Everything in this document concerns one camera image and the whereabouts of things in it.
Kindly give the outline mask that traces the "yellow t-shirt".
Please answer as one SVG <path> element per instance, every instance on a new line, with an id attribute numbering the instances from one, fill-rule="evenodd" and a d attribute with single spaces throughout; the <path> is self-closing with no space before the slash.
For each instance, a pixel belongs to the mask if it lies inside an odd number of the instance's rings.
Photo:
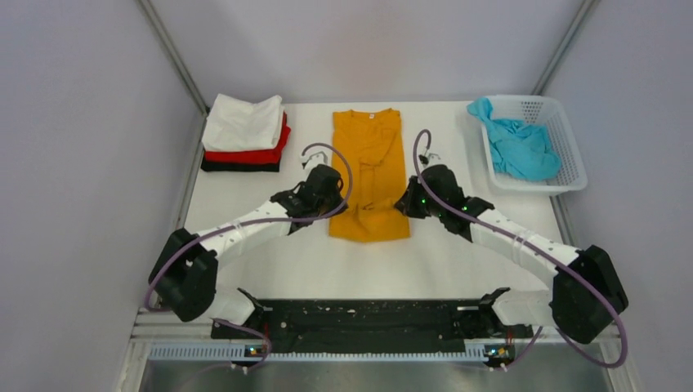
<path id="1" fill-rule="evenodd" d="M 352 172 L 348 208 L 329 222 L 329 236 L 360 243 L 410 237 L 409 219 L 395 209 L 406 189 L 400 111 L 333 113 L 333 147 Z"/>

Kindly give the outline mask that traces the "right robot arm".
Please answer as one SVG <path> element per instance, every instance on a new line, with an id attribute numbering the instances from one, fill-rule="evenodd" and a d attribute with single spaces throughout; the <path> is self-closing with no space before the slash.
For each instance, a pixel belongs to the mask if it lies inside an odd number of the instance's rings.
<path id="1" fill-rule="evenodd" d="M 544 284 L 540 290 L 499 288 L 485 295 L 489 308 L 479 314 L 479 324 L 489 336 L 522 324 L 554 327 L 588 344 L 614 320 L 600 296 L 617 314 L 629 306 L 605 250 L 595 245 L 578 249 L 523 228 L 492 203 L 465 195 L 445 165 L 411 176 L 395 208 L 410 218 L 436 218 L 450 233 L 496 252 Z"/>

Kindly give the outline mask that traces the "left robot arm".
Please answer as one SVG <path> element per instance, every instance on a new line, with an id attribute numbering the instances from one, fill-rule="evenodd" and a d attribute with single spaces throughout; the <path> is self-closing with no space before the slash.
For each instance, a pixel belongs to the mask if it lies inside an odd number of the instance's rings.
<path id="1" fill-rule="evenodd" d="M 174 231 L 152 269 L 148 294 L 182 322 L 222 319 L 242 337 L 262 327 L 260 307 L 239 288 L 223 287 L 220 271 L 245 252 L 346 210 L 341 174 L 318 163 L 294 188 L 278 192 L 249 214 L 212 229 Z"/>

